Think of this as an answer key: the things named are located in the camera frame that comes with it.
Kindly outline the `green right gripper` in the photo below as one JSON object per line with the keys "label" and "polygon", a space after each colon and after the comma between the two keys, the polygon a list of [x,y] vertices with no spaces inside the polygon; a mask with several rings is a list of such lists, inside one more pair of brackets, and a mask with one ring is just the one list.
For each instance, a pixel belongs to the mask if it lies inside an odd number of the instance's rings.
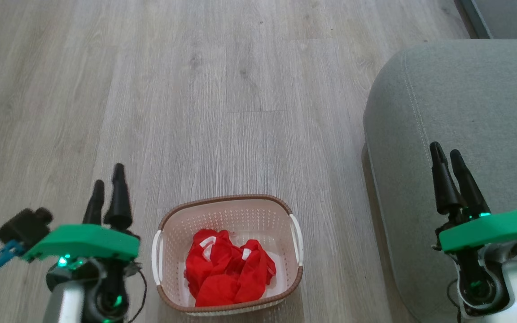
{"label": "green right gripper", "polygon": [[436,229],[433,250],[461,252],[476,249],[486,244],[505,243],[517,240],[517,210],[491,214],[476,180],[466,166],[461,153],[451,151],[451,165],[465,202],[462,207],[458,190],[451,176],[447,157],[440,143],[429,144],[432,160],[432,177],[437,212],[448,214],[448,221]]}

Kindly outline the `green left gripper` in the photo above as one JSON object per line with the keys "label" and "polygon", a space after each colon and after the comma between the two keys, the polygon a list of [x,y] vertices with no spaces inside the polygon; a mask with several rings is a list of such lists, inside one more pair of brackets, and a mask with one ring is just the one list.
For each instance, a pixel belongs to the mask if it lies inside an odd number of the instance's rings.
{"label": "green left gripper", "polygon": [[103,219],[111,229],[101,226],[105,184],[102,180],[97,180],[83,223],[61,225],[55,229],[45,227],[42,237],[26,249],[22,260],[33,262],[52,257],[56,258],[57,268],[69,271],[76,270],[91,258],[124,263],[135,260],[140,250],[140,239],[121,232],[127,231],[133,223],[125,167],[121,163],[114,166],[112,184],[110,206]]}

